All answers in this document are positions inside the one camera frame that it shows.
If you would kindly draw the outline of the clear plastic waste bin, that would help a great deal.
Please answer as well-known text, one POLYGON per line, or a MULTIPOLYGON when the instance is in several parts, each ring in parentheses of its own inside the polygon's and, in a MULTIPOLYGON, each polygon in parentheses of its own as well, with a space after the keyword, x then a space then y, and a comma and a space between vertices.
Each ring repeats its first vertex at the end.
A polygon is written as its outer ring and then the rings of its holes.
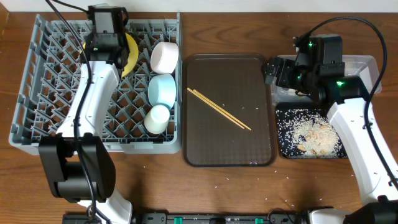
MULTIPOLYGON (((370 55, 343 55, 345 63, 345 76, 359 76, 368 92, 370 92, 379 76, 379 70, 376 60, 370 55)), ((297 96, 295 90, 282 88, 276 85, 276 78, 271 85, 271 100, 276 106, 278 103, 312 103, 312 100, 306 96, 297 96)))

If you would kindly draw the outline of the grey plastic dish rack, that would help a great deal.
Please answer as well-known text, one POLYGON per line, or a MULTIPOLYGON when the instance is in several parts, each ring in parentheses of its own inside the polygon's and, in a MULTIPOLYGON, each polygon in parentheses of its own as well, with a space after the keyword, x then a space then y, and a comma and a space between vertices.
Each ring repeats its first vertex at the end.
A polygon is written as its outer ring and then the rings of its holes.
MULTIPOLYGON (((9 143, 24 152, 38 154, 42 137, 53 136, 72 105, 80 79, 78 46, 68 27, 86 37, 90 21, 46 21, 35 18, 21 87, 12 120, 9 143)), ((176 97, 168 128, 152 134, 144 127, 149 112, 147 89, 155 73, 149 61, 160 42, 181 44, 182 26, 174 19, 131 19, 126 32, 139 49, 134 69, 119 82, 106 113, 103 142, 110 152, 126 154, 174 154, 181 149, 181 96, 176 97)))

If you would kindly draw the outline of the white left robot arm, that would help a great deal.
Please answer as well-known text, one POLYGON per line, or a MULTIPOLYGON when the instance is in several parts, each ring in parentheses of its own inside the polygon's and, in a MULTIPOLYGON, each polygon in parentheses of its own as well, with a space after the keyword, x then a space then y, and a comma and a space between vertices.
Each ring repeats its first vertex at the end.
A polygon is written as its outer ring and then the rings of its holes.
POLYGON ((111 97, 128 65, 127 10, 105 5, 85 11, 93 30, 80 48, 81 75, 66 118, 39 141, 39 156, 55 198, 86 207, 63 223, 132 223, 132 203, 115 189, 116 168, 102 140, 111 97))

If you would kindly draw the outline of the small pale green cup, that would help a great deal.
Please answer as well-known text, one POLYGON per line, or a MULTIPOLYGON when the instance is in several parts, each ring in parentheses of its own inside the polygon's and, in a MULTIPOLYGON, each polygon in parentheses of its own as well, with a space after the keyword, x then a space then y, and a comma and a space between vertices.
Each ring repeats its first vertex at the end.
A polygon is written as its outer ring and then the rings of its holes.
POLYGON ((152 134, 160 134, 167 129, 170 111, 164 105, 155 105, 147 113, 144 126, 152 134))

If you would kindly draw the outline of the dark brown serving tray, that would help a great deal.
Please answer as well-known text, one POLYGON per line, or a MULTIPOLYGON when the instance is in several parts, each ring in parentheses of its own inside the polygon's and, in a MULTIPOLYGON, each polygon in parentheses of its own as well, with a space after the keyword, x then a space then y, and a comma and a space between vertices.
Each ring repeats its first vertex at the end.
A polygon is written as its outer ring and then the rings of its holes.
POLYGON ((277 155, 271 91, 259 54, 196 54, 183 61, 183 156, 193 167, 265 167, 277 155), (241 129, 187 88, 252 130, 241 129))

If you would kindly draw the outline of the light blue bowl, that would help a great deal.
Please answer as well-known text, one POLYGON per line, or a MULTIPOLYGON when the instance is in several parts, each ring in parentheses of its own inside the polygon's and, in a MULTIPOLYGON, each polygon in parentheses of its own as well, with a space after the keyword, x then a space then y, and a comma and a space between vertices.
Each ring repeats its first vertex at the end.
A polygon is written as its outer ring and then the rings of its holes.
POLYGON ((174 106, 177 87, 171 74, 156 75, 148 86, 148 99, 151 106, 164 105, 169 110, 174 106))

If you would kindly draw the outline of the pink white bowl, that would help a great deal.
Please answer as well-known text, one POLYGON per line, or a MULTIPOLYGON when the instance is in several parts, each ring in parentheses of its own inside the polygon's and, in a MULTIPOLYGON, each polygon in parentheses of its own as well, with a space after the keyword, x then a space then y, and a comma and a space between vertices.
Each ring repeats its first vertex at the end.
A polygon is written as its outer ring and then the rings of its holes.
POLYGON ((177 66, 179 49, 176 43, 159 42, 150 58, 151 69, 158 74, 172 73, 177 66))

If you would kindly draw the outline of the yellow plate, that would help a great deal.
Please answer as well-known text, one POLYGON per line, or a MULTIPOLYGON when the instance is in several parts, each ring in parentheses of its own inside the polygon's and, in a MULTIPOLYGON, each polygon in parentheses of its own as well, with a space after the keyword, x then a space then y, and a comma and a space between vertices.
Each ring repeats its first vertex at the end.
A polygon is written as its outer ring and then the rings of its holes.
POLYGON ((137 63, 138 46, 133 37, 121 34, 90 34, 83 44, 86 59, 81 55, 81 62, 104 61, 114 65, 120 77, 128 75, 137 63))

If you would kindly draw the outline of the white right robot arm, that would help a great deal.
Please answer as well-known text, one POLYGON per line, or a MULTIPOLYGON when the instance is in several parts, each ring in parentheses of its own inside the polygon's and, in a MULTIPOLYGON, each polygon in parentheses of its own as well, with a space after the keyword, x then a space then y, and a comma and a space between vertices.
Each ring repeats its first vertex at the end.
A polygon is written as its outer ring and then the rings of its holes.
POLYGON ((327 108, 354 170, 363 207, 303 212, 297 223, 397 223, 397 163, 374 117, 370 94, 359 76, 345 75, 339 35, 294 40, 295 59, 271 57, 263 66, 266 84, 297 90, 327 108))

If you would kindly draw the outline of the wooden chopstick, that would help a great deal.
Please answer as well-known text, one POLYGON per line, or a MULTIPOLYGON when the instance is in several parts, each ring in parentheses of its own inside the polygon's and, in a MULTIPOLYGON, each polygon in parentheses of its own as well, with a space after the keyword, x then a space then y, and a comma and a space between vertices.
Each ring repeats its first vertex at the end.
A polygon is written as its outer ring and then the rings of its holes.
POLYGON ((194 92, 198 93, 200 96, 204 97, 206 100, 208 100, 210 103, 212 103, 213 105, 215 105, 218 109, 220 109, 222 112, 225 112, 227 115, 229 115, 230 117, 232 117, 233 119, 235 119, 238 123, 240 123, 241 125, 244 126, 245 129, 248 130, 252 130, 249 126, 247 126, 246 124, 244 124, 242 121, 240 121, 238 118, 236 118, 235 116, 233 116, 231 113, 227 112, 226 110, 224 110, 222 107, 220 107, 219 105, 217 105, 216 103, 214 103, 213 101, 211 101, 209 98, 207 98, 205 95, 201 94, 199 91, 197 90, 193 90, 194 92))
POLYGON ((206 100, 204 97, 200 96, 198 93, 194 92, 192 89, 187 88, 187 90, 194 94, 196 97, 198 97, 199 99, 201 99, 203 102, 205 102, 207 105, 209 105, 210 107, 212 107, 214 110, 216 110, 217 112, 219 112, 221 115, 223 115, 225 118, 227 118, 228 120, 230 120, 231 122, 233 122, 234 124, 236 124, 237 126, 239 126, 241 129, 244 129, 244 126, 241 125, 240 123, 238 123, 235 119, 233 119, 232 117, 230 117, 229 115, 227 115, 225 112, 222 112, 220 109, 218 109, 215 105, 213 105, 212 103, 210 103, 208 100, 206 100))

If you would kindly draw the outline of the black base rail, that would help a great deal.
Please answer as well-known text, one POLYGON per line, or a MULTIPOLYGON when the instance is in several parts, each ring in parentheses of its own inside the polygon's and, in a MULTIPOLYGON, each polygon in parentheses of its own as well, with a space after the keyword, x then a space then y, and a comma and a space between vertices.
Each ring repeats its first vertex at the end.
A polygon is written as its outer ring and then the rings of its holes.
POLYGON ((167 215, 145 213, 133 216, 130 224, 266 224, 266 223, 343 223, 344 216, 332 216, 329 211, 319 210, 301 215, 271 213, 269 215, 167 215))

